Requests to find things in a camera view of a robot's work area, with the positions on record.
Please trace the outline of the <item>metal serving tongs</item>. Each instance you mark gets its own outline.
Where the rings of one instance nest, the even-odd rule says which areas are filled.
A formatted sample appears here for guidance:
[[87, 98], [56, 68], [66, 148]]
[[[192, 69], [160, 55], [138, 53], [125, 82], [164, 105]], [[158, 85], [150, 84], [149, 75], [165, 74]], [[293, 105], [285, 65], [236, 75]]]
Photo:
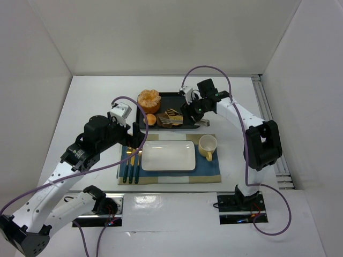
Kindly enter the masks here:
[[183, 119], [183, 120], [175, 120], [175, 119], [168, 119], [168, 118], [163, 118], [160, 117], [159, 121], [162, 124], [172, 124], [172, 125], [184, 125], [184, 126], [204, 126], [204, 127], [209, 127], [210, 126], [210, 121], [209, 120], [200, 120], [198, 122], [195, 122], [194, 120], [188, 120], [188, 119]]

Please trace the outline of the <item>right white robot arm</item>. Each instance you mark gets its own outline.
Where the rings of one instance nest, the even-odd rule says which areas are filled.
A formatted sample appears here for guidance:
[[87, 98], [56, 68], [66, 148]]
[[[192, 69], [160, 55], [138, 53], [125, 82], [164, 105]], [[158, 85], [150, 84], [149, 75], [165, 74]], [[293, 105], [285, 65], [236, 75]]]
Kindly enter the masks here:
[[183, 124], [200, 123], [205, 113], [213, 112], [242, 130], [245, 175], [244, 181], [236, 185], [235, 195], [241, 204], [251, 201], [257, 197], [267, 167], [274, 165], [282, 156], [278, 125], [273, 120], [265, 121], [253, 115], [238, 104], [231, 93], [218, 91], [212, 79], [199, 82], [197, 87], [199, 96], [185, 84], [179, 89], [179, 94], [185, 98], [181, 106]]

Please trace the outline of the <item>brown chocolate croissant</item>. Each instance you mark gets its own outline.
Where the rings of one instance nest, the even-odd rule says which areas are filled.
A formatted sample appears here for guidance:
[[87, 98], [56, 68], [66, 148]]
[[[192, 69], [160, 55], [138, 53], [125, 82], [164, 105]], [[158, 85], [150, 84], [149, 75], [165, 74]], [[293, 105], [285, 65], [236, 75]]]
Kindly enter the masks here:
[[169, 116], [166, 113], [156, 114], [156, 123], [157, 126], [170, 129], [173, 127], [173, 124], [169, 122]]

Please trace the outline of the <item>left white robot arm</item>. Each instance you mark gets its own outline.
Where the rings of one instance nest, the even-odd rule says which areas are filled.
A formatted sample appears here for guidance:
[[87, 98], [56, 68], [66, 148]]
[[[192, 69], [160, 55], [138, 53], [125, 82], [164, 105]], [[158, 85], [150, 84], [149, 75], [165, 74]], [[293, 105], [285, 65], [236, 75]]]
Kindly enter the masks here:
[[24, 256], [37, 256], [50, 238], [66, 224], [86, 213], [113, 216], [117, 204], [96, 186], [88, 186], [64, 205], [57, 204], [69, 189], [115, 144], [138, 148], [147, 135], [138, 123], [121, 125], [114, 117], [93, 116], [82, 134], [61, 156], [49, 179], [12, 215], [1, 214], [1, 234]]

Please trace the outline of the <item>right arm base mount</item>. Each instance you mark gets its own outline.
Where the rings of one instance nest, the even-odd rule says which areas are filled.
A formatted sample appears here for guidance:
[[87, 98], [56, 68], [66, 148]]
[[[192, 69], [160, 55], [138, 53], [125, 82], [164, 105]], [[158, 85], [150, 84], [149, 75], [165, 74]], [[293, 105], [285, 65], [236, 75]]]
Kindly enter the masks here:
[[263, 195], [257, 191], [253, 195], [244, 196], [235, 186], [234, 192], [217, 194], [213, 207], [219, 211], [220, 224], [267, 223], [267, 213]]

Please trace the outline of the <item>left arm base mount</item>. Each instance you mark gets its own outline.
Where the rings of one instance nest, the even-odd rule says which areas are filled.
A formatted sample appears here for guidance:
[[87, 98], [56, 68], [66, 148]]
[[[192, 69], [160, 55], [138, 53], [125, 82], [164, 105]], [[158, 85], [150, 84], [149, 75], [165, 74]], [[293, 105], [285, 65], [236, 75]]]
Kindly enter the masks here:
[[82, 228], [122, 226], [123, 196], [106, 194], [93, 185], [86, 187], [83, 193], [91, 196], [94, 205], [90, 211], [77, 217], [74, 222]]

